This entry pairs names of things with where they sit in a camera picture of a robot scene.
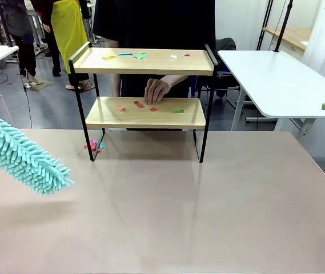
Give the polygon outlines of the teal chenille duster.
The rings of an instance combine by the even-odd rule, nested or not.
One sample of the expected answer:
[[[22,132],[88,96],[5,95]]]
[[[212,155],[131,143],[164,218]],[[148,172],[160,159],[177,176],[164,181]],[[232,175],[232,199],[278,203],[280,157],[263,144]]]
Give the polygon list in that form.
[[[70,169],[0,118],[0,169],[40,195],[53,194],[74,182]]]

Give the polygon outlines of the person's left forearm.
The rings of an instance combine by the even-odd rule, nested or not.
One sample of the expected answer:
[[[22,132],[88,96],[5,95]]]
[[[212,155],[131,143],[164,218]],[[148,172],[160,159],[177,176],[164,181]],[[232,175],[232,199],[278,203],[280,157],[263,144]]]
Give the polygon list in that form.
[[[161,78],[161,81],[164,82],[168,89],[171,89],[178,83],[183,82],[188,78],[187,75],[165,75],[163,78]]]

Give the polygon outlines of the person's right forearm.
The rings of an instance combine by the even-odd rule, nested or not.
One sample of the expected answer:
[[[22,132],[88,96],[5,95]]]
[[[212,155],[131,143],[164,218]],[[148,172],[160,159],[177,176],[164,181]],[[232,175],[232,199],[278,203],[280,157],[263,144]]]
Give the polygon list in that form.
[[[111,39],[105,39],[105,46],[107,48],[119,48],[119,42]],[[110,87],[114,97],[121,96],[121,76],[119,74],[110,74]]]

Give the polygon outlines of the two-tier wood metal shelf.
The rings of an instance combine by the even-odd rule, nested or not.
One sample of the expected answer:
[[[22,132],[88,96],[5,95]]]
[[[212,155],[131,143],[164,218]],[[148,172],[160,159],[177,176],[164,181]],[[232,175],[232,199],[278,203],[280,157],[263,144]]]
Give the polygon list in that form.
[[[131,56],[102,59],[104,55],[117,53],[133,53]],[[137,60],[138,53],[147,53],[148,57]],[[204,50],[167,50],[167,49],[117,49],[92,47],[86,42],[69,59],[71,76],[89,73],[96,77],[99,74],[137,74],[137,75],[187,75],[216,77],[218,61],[213,52],[206,46]],[[195,144],[198,160],[203,162],[206,150],[208,128],[211,118],[212,88],[207,110],[203,111],[199,98],[166,98],[157,112],[138,108],[134,102],[137,98],[97,98],[89,112],[85,115],[81,100],[81,90],[76,89],[76,98],[81,117],[83,133],[88,146],[89,157],[94,161],[98,151],[91,150],[88,131],[90,129],[107,128],[157,128],[168,130],[203,131],[202,144]],[[118,110],[117,105],[125,106],[126,111]],[[184,113],[172,113],[172,110],[184,110]]]

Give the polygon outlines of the person's left hand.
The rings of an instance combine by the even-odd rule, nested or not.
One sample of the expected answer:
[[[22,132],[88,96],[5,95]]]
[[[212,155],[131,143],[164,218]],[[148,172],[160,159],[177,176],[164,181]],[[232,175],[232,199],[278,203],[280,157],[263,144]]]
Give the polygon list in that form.
[[[149,79],[145,87],[145,103],[159,104],[170,89],[171,84],[165,80]]]

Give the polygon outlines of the large white side table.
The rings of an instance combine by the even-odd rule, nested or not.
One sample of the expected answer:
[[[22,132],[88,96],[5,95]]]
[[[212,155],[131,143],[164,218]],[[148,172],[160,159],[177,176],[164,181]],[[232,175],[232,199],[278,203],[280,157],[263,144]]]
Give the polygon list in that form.
[[[277,121],[280,131],[285,120],[299,129],[297,137],[308,134],[314,122],[325,118],[325,77],[284,52],[219,51],[240,86],[232,121],[235,131],[243,101],[249,96],[259,112]]]

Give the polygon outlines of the wooden workbench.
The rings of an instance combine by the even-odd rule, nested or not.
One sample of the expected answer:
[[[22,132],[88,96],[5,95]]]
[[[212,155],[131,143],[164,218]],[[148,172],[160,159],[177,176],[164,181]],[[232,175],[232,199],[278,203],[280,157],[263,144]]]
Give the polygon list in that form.
[[[272,35],[272,44],[276,45],[281,29],[264,27],[263,31]],[[312,34],[311,29],[287,28],[284,31],[282,43],[288,44],[292,49],[305,52]]]

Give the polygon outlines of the black stand pole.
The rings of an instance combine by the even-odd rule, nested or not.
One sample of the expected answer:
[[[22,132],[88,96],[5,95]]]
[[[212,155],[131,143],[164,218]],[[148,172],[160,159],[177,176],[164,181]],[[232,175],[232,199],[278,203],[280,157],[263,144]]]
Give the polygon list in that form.
[[[277,39],[276,46],[274,48],[274,52],[276,52],[276,53],[279,52],[280,44],[282,42],[284,32],[285,32],[285,29],[286,29],[286,26],[287,26],[287,22],[288,22],[288,19],[289,19],[289,16],[290,16],[290,12],[291,12],[291,9],[292,9],[292,6],[293,6],[293,1],[294,0],[289,0],[289,2],[288,2],[287,11],[286,11],[283,23],[282,23],[282,27],[281,27],[281,30],[280,30],[280,33],[279,33],[279,36],[278,36],[278,39]]]

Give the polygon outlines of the black tripod stand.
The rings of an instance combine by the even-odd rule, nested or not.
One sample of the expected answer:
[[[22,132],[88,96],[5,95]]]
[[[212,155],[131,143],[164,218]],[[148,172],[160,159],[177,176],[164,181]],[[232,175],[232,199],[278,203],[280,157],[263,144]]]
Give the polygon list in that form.
[[[268,21],[270,19],[270,14],[271,14],[271,9],[272,9],[273,3],[274,3],[274,0],[268,0],[268,2],[267,2],[267,7],[266,7],[262,27],[261,27],[261,30],[260,30],[260,35],[259,35],[258,43],[257,43],[257,46],[256,46],[256,50],[261,49],[261,46],[262,46],[262,43],[263,43],[263,38],[264,38],[264,28],[267,27]]]

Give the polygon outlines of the black chair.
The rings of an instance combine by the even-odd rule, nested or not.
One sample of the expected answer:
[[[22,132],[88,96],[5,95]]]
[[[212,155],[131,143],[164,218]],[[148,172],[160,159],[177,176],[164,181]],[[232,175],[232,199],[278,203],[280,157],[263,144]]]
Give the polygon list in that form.
[[[236,43],[232,38],[217,39],[215,49],[216,51],[234,51],[236,50]],[[236,103],[233,103],[228,98],[228,91],[236,90],[240,92],[240,86],[223,61],[219,61],[217,77],[216,95],[221,99],[226,97],[226,101],[230,104],[230,106],[236,109]]]

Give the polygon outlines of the person in black clothes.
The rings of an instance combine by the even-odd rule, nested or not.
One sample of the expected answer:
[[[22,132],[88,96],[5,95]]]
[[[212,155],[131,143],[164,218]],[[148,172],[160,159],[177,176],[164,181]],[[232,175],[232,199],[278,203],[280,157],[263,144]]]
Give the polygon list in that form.
[[[215,47],[215,0],[96,0],[94,34],[119,48],[204,50]],[[142,97],[149,79],[163,75],[120,74],[121,97]],[[187,78],[164,98],[187,98]]]

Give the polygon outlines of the person in yellow apron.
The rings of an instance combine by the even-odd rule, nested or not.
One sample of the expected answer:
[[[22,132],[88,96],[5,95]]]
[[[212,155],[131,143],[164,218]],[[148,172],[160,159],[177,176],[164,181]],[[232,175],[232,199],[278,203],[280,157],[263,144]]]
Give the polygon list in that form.
[[[43,28],[53,33],[65,65],[69,84],[66,89],[74,90],[74,83],[82,91],[94,88],[88,74],[76,74],[72,79],[69,59],[87,41],[84,19],[90,18],[86,0],[31,0],[38,15],[42,17]]]

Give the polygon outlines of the olive floor mat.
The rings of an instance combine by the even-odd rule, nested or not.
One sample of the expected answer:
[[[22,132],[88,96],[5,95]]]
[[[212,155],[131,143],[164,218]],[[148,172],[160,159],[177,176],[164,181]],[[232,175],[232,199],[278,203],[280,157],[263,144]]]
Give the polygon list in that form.
[[[44,88],[51,86],[52,84],[53,84],[53,82],[44,80],[41,84],[36,84],[36,85],[30,86],[29,90],[31,90],[31,91],[41,91]]]

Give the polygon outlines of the person in dark grey clothes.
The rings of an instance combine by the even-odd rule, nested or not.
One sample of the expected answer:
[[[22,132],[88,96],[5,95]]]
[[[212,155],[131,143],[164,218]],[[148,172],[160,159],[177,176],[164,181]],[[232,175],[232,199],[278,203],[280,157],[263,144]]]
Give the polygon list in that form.
[[[30,87],[42,84],[36,75],[34,37],[24,0],[0,0],[0,10],[5,28],[18,46],[18,62],[21,77]]]

